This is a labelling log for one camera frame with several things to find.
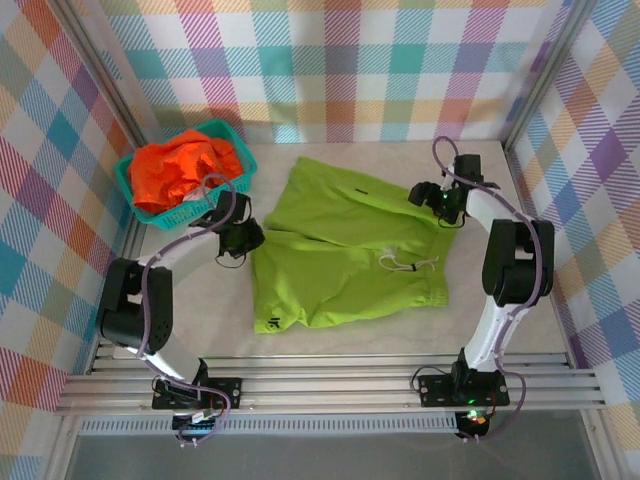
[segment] checkered pattern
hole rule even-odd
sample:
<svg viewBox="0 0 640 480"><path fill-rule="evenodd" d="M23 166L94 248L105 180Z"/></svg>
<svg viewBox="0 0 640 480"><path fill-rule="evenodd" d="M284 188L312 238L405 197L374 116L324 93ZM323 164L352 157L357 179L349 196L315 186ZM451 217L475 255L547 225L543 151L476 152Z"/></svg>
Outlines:
<svg viewBox="0 0 640 480"><path fill-rule="evenodd" d="M515 149L557 229L562 321L640 474L640 2L599 2Z"/></svg>
<svg viewBox="0 0 640 480"><path fill-rule="evenodd" d="M153 139L154 138L153 131L149 126L149 122L147 118L141 113L140 105L136 96L132 94L131 89L129 88L129 85L124 80L123 75L120 72L120 69L116 65L116 62L114 61L113 56L111 55L111 52L109 52L109 50L107 49L107 46L105 45L104 41L99 35L95 34L95 32L98 30L97 26L94 22L94 19L91 16L89 16L89 12L87 11L87 8L84 2L85 0L71 0L71 4L75 9L75 12L78 15L78 18L80 18L84 23L86 32L89 35L91 35L91 40L95 48L102 55L103 64L107 68L108 72L111 74L111 78L116 84L116 86L118 87L118 91L120 95L124 99L127 107L129 108L129 111L131 112L134 119L136 120L136 124L138 128L140 129L142 134L145 136L145 138Z"/></svg>
<svg viewBox="0 0 640 480"><path fill-rule="evenodd" d="M130 147L46 1L0 4L0 478L31 479L123 242Z"/></svg>
<svg viewBox="0 0 640 480"><path fill-rule="evenodd" d="M499 138L572 2L100 3L165 136L353 142Z"/></svg>

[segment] orange garment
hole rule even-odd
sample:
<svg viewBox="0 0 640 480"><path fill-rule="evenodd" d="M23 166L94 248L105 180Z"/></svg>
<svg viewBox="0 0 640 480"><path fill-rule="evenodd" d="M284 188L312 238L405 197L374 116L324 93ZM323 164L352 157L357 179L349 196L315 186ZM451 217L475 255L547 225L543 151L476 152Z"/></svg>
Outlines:
<svg viewBox="0 0 640 480"><path fill-rule="evenodd" d="M133 204L148 213L162 213L180 205L210 173L221 173L229 180L244 173L230 142L187 130L167 143L146 145L129 165ZM212 178L207 187L222 183Z"/></svg>

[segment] plastic laundry basket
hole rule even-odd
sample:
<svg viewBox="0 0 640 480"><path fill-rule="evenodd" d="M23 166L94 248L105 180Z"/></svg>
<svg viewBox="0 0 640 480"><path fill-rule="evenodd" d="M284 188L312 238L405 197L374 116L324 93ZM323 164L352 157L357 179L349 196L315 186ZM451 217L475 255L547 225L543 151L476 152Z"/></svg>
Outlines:
<svg viewBox="0 0 640 480"><path fill-rule="evenodd" d="M253 155L251 155L251 152L249 152L249 149L233 128L231 128L231 126L224 120L215 119L195 127L194 130L204 133L212 138L222 138L233 144L233 148L235 148L236 154L242 163L244 173L231 180L231 183L233 183L237 192L247 192L251 186L251 177L258 167ZM115 168L116 179L118 180L120 188L122 189L127 202L129 202L133 213L135 213L138 220L142 223L150 223L162 228L163 230L169 230L170 228L176 227L182 223L194 220L204 215L208 210L211 210L211 206L204 198L201 200L184 202L183 204L158 215L153 215L134 207L133 192L131 190L131 181L129 180L128 173L129 165L132 160L133 155L129 155L118 162ZM222 190L229 190L229 186L226 184L220 185L209 192L208 197L214 205L217 203Z"/></svg>

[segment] white surface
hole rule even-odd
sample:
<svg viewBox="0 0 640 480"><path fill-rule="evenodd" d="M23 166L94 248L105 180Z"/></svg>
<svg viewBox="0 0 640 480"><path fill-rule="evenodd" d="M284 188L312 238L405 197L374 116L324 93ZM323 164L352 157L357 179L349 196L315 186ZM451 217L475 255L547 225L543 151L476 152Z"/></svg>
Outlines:
<svg viewBox="0 0 640 480"><path fill-rule="evenodd" d="M498 142L460 142L462 153L482 156L487 181L501 186L513 203L517 196ZM442 145L445 164L451 150ZM430 142L252 145L258 172L249 192L259 222L276 205L289 170L300 155L350 168L407 188L419 181L440 183ZM142 254L177 238L184 228L164 232L149 226ZM306 354L441 354L457 353L471 339L480 320L485 294L481 271L488 234L473 219L458 232L447 260L450 304L415 308L376 320L327 329L297 324L285 332L253 333L250 265L225 270L210 262L195 270L174 290L174 332L195 354L212 356ZM562 335L548 299L522 321L508 352L564 352Z"/></svg>

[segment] lime green shorts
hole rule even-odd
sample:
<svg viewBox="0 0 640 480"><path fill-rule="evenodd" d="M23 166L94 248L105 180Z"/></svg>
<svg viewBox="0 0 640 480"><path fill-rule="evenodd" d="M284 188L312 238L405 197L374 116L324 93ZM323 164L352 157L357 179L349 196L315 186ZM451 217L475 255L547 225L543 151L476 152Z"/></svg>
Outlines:
<svg viewBox="0 0 640 480"><path fill-rule="evenodd" d="M445 306L444 265L455 229L438 226L408 191L301 157L252 252L256 333L311 328ZM390 271L381 257L402 265ZM389 258L383 265L394 268Z"/></svg>

